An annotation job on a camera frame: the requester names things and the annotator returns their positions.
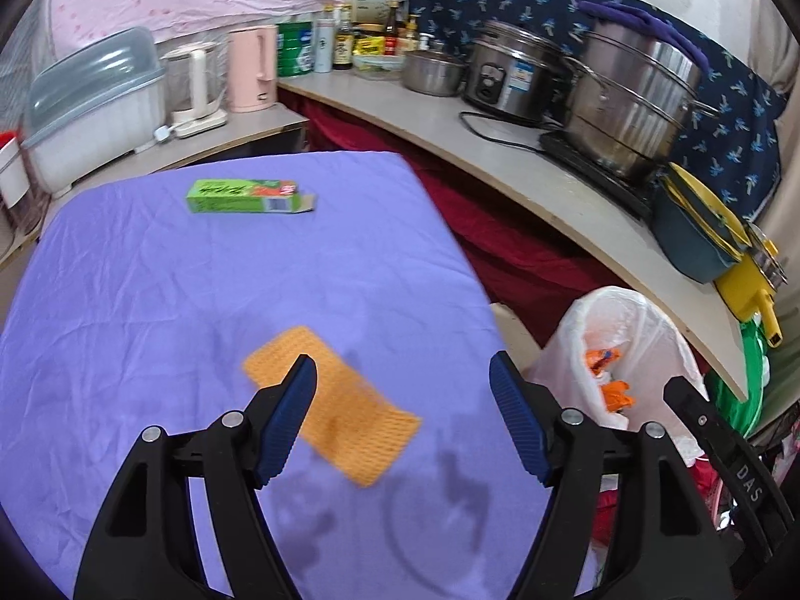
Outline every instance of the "pot handle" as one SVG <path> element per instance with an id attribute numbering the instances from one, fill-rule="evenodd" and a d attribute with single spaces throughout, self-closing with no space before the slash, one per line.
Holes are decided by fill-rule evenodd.
<path id="1" fill-rule="evenodd" d="M 581 62 L 577 58 L 573 58 L 573 56 L 562 56 L 561 59 L 563 62 L 566 63 L 566 67 L 572 73 L 583 72 L 583 74 L 587 75 L 589 79 L 596 82 L 600 86 L 600 101 L 607 102 L 608 101 L 608 86 L 606 82 L 600 78 L 600 75 L 597 74 L 595 70 L 593 70 L 589 65 L 586 63 Z"/>
<path id="2" fill-rule="evenodd" d="M 697 101 L 697 99 L 692 99 L 691 101 L 687 101 L 685 103 L 685 110 L 689 109 L 696 110 L 698 113 L 705 115 L 707 118 L 718 118 L 721 114 L 721 112 L 714 106 L 709 106 L 708 103 Z"/>

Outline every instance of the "trash bag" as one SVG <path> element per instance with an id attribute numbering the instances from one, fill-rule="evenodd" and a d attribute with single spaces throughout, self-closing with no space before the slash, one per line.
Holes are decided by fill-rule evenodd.
<path id="1" fill-rule="evenodd" d="M 611 378 L 627 383 L 635 400 L 620 412 L 607 410 L 586 359 L 589 350 L 614 348 L 621 356 L 609 366 Z M 525 372 L 527 381 L 547 387 L 562 407 L 579 409 L 601 427 L 638 431 L 650 421 L 662 424 L 690 467 L 703 451 L 663 399 L 665 385 L 679 375 L 708 399 L 695 357 L 672 320 L 641 293 L 617 286 L 573 302 Z"/>

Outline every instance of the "green box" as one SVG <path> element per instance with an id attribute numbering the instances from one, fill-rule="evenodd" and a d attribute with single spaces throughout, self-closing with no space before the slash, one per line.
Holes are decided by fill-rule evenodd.
<path id="1" fill-rule="evenodd" d="M 293 180 L 199 179 L 186 194 L 192 212 L 296 214 L 313 210 L 315 197 L 301 195 Z"/>

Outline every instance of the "dish storage box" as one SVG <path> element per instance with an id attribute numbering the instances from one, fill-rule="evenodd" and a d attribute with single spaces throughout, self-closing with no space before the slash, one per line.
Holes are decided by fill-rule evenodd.
<path id="1" fill-rule="evenodd" d="M 54 198 L 77 179 L 153 139 L 167 118 L 164 69 L 145 27 L 120 31 L 33 80 L 23 149 Z"/>

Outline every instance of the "small metal saucepan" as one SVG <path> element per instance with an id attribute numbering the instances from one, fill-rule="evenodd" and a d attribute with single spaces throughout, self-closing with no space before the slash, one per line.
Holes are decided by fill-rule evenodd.
<path id="1" fill-rule="evenodd" d="M 407 51 L 401 81 L 415 93 L 455 97 L 466 70 L 466 63 L 444 51 Z"/>

